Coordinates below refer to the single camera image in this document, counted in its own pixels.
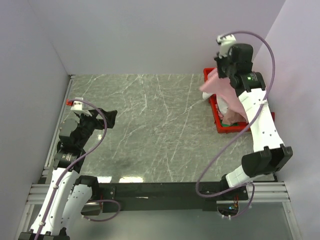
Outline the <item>pink t shirt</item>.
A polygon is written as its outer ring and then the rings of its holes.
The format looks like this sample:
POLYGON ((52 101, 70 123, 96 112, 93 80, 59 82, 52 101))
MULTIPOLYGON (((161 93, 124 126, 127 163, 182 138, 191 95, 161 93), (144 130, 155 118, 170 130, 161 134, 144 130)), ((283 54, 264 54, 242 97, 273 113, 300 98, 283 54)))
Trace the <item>pink t shirt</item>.
POLYGON ((217 69, 214 68, 208 75, 207 81, 199 88, 203 93, 215 94, 216 97, 223 98, 228 104, 228 111, 222 117, 225 124, 233 124, 238 122, 248 123, 248 117, 244 107, 238 99, 235 90, 230 85, 230 79, 219 78, 217 69))

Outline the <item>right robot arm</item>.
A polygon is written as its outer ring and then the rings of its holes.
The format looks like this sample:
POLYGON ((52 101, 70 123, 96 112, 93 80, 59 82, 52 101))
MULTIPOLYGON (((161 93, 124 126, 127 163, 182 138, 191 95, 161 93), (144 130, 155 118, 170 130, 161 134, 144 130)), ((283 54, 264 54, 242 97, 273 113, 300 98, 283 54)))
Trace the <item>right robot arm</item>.
POLYGON ((236 186, 278 172, 293 156, 292 148, 285 146, 275 127, 264 98, 267 87, 262 74, 252 70, 252 57, 253 47, 246 43, 221 43, 215 57, 218 76, 229 78, 253 138, 253 152, 244 155, 241 165, 221 178, 219 193, 226 200, 237 194, 236 186))

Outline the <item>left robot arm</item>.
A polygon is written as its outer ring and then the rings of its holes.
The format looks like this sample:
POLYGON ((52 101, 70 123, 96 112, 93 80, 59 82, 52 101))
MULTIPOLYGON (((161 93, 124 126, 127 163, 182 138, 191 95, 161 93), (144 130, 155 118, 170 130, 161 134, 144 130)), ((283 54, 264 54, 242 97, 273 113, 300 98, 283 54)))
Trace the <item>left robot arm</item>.
POLYGON ((47 194, 29 230, 19 234, 20 240, 70 239, 68 229, 85 204, 101 199, 98 179, 80 174, 86 157, 84 147, 95 130, 114 127, 117 113, 102 108, 75 110, 78 120, 66 119, 60 124, 47 194))

